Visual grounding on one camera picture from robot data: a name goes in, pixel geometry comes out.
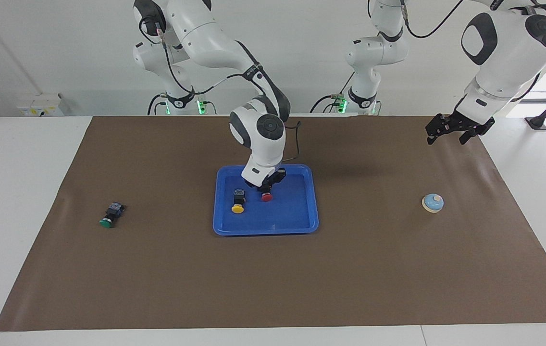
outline robotic arm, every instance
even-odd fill
[[[374,68],[402,62],[408,56],[408,43],[403,35],[400,0],[375,0],[370,13],[372,24],[379,30],[376,37],[363,37],[352,43],[346,61],[356,72],[354,83],[344,98],[347,111],[368,114],[375,107],[380,74]]]
[[[149,35],[163,36],[161,52],[165,58],[168,57],[166,52],[170,53],[171,58],[167,61],[169,72],[172,68],[179,71],[175,75],[185,74],[179,69],[175,70],[172,63],[189,57],[201,66],[238,70],[240,76],[260,93],[231,112],[230,129],[240,144],[251,149],[242,177],[251,186],[258,187],[259,191],[269,192],[271,186],[283,177],[283,172],[278,172],[278,169],[284,154],[284,123],[290,115],[290,102],[244,44],[229,39],[223,33],[210,12],[210,0],[170,0],[166,11],[155,7],[157,5],[152,0],[136,0],[135,13],[138,12],[141,18],[152,13],[149,20],[139,20],[139,23],[146,26]],[[168,49],[167,42],[171,44],[171,49]],[[161,55],[155,54],[156,61],[159,61]],[[167,88],[174,87],[169,79],[166,81]],[[175,82],[180,88],[183,85],[179,85],[181,81]]]
[[[535,0],[473,1],[492,10],[474,17],[462,37],[464,52],[480,70],[453,113],[438,114],[429,122],[425,129],[430,145],[455,131],[464,131],[461,144],[486,134],[495,124],[493,115],[546,66],[546,5]]]
[[[153,72],[160,77],[166,89],[166,103],[170,114],[198,114],[199,110],[194,100],[194,93],[186,92],[179,86],[179,83],[181,83],[182,86],[189,86],[189,90],[194,89],[187,72],[180,66],[172,65],[177,78],[177,81],[175,81],[168,68],[161,39],[159,42],[154,41],[158,36],[156,23],[161,23],[161,28],[164,28],[163,41],[170,46],[167,48],[170,51],[170,63],[175,64],[189,59],[174,31],[166,31],[163,9],[155,2],[137,0],[134,3],[134,17],[139,23],[139,29],[143,31],[143,34],[152,37],[148,38],[148,42],[141,42],[132,49],[134,60],[144,70]]]

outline white wall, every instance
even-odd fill
[[[411,2],[413,30],[431,30],[455,3]],[[163,88],[132,61],[133,44],[143,41],[132,4],[0,0],[0,116],[18,115],[16,94],[37,89],[61,93],[70,115],[144,114],[150,97]],[[376,32],[366,8],[367,0],[213,0],[215,18],[256,55],[290,97],[293,112],[307,112],[319,97],[340,90],[352,72],[344,60],[346,46]],[[411,38],[405,62],[380,68],[383,113],[434,114],[454,107],[477,71],[460,48],[460,36],[485,10],[467,1],[431,39]],[[181,65],[200,87],[231,72]],[[238,79],[216,88],[208,99],[228,113],[253,94]]]

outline white table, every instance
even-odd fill
[[[0,118],[0,311],[90,120]],[[483,141],[546,250],[546,132],[502,119]],[[0,333],[5,344],[538,346],[546,324]]]

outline brown paper mat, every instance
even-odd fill
[[[425,118],[302,122],[320,229],[221,238],[216,171],[249,156],[227,119],[95,118],[0,331],[546,322],[546,254],[480,140],[430,147]],[[128,209],[106,230],[113,201]]]

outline blue tray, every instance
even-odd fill
[[[319,226],[308,166],[289,164],[286,178],[273,186],[273,200],[262,202],[261,194],[241,177],[244,166],[227,166],[218,171],[213,211],[213,229],[221,236],[310,234]],[[245,211],[231,211],[234,190],[245,190]]]

